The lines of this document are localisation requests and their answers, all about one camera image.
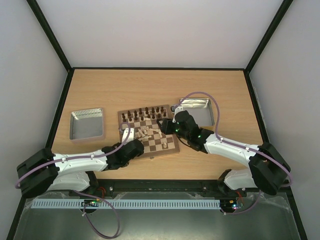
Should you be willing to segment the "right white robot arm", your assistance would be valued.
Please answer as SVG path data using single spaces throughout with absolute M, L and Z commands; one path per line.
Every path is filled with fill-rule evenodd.
M 229 169 L 221 175 L 218 191 L 224 196 L 242 188 L 258 188 L 275 195 L 281 187 L 288 186 L 285 181 L 291 178 L 291 168 L 268 142 L 255 145 L 224 138 L 215 131 L 199 127 L 186 110 L 176 113 L 173 119 L 160 118 L 156 122 L 163 134 L 186 140 L 193 150 L 219 155 L 246 167 Z

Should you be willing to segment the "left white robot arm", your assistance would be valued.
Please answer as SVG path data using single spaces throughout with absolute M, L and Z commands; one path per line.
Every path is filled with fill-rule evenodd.
M 18 165 L 15 188 L 25 198 L 55 190 L 82 192 L 91 186 L 88 172 L 117 170 L 143 153 L 144 145 L 137 139 L 83 154 L 54 154 L 43 148 Z

